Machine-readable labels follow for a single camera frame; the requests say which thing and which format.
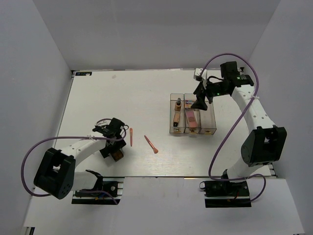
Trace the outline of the pink blush palette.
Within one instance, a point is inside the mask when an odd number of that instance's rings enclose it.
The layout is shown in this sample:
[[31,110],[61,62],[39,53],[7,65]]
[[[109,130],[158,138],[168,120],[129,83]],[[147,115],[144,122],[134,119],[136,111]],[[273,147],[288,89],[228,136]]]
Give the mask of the pink blush palette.
[[195,112],[192,109],[186,109],[185,115],[187,118],[189,128],[197,128],[198,123],[196,120]]

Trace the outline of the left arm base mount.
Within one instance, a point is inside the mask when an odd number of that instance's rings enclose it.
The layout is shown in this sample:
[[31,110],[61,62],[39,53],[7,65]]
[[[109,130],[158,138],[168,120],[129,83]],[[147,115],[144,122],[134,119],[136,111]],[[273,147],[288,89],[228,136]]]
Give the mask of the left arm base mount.
[[76,172],[72,187],[72,204],[76,205],[118,205],[124,188],[124,178],[104,177],[86,170]]

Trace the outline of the glitter eyeshadow palette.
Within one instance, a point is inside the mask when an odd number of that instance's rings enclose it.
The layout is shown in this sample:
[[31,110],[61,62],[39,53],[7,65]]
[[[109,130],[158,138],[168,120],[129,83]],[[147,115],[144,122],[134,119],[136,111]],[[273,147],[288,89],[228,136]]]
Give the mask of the glitter eyeshadow palette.
[[195,102],[195,100],[193,100],[193,99],[186,99],[185,100],[185,109],[191,109],[194,102]]

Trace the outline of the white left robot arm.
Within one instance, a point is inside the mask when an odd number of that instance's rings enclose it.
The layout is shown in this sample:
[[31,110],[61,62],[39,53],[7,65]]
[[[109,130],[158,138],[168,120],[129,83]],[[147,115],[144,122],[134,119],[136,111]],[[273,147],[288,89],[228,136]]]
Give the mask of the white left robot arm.
[[124,157],[126,124],[117,118],[98,121],[89,135],[78,137],[77,142],[63,149],[48,149],[34,178],[34,185],[57,199],[65,198],[71,191],[78,196],[113,195],[104,189],[104,177],[93,170],[76,171],[86,158],[99,152],[103,158],[112,157],[117,162]]

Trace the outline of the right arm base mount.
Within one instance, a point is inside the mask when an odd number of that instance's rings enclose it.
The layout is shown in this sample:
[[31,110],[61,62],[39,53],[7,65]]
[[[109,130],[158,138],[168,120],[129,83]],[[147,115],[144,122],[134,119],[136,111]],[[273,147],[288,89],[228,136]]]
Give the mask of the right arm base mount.
[[206,208],[250,208],[250,193],[246,181],[202,181]]

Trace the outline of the square foundation bottle black pump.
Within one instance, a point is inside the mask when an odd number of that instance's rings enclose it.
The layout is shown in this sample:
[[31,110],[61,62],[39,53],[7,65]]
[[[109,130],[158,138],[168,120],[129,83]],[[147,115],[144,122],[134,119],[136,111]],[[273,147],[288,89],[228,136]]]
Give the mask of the square foundation bottle black pump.
[[175,111],[174,118],[173,118],[173,126],[178,127],[179,121],[180,121],[180,112]]

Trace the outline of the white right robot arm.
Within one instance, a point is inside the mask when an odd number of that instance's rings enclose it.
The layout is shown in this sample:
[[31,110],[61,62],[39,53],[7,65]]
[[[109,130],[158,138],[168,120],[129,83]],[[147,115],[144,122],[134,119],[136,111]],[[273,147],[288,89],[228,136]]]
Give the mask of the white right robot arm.
[[240,74],[235,61],[221,64],[220,69],[222,79],[216,83],[209,80],[207,70],[195,70],[194,79],[199,85],[194,91],[196,101],[191,107],[206,111],[207,104],[212,103],[214,97],[230,95],[242,112],[240,117],[244,118],[249,135],[241,146],[240,159],[223,173],[222,178],[226,180],[221,182],[222,192],[233,195],[239,188],[239,181],[280,159],[287,131],[269,118],[257,98],[256,85],[249,75]]

